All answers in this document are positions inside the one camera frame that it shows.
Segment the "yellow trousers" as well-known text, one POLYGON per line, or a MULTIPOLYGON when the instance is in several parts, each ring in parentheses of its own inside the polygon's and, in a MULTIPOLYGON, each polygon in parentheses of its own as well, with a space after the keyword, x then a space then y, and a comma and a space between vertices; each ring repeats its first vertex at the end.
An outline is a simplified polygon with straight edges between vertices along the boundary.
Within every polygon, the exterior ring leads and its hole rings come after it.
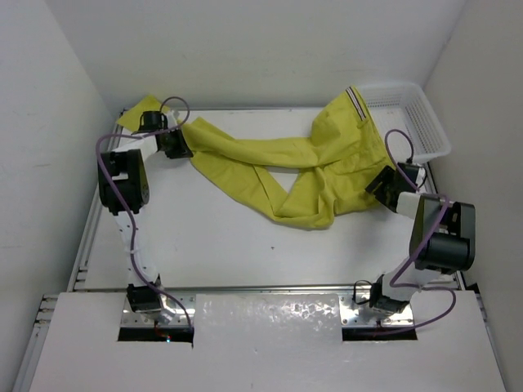
POLYGON ((193 167, 218 189, 270 220, 329 227, 376 200, 366 187, 392 165, 360 93, 347 88, 314 118, 307 137, 235 139, 198 117, 183 125, 193 167))

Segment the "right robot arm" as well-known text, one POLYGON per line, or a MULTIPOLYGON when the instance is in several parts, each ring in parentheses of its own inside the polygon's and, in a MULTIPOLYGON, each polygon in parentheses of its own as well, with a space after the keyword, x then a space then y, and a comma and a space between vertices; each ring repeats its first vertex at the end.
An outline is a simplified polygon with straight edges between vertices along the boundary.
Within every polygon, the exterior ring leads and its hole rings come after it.
POLYGON ((413 220, 407 258, 370 284, 369 297, 357 305, 396 314, 414 294, 428 290, 443 275, 469 270, 476 254, 476 209, 422 192, 427 171, 413 163, 384 167, 365 191, 391 212, 413 220))

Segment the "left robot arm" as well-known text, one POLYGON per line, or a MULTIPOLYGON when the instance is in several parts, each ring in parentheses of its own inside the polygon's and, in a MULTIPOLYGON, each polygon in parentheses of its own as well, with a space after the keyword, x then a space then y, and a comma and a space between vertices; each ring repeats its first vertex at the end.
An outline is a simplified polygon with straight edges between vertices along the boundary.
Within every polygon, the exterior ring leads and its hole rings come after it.
POLYGON ((181 311, 188 327, 192 327, 186 307, 162 285, 142 224, 150 200, 145 161, 157 153, 167 158, 193 156, 181 126, 171 127, 168 116, 160 110, 141 114, 136 134, 100 137, 95 147, 99 197, 116 221, 127 253, 127 301, 132 311, 164 325, 181 311))

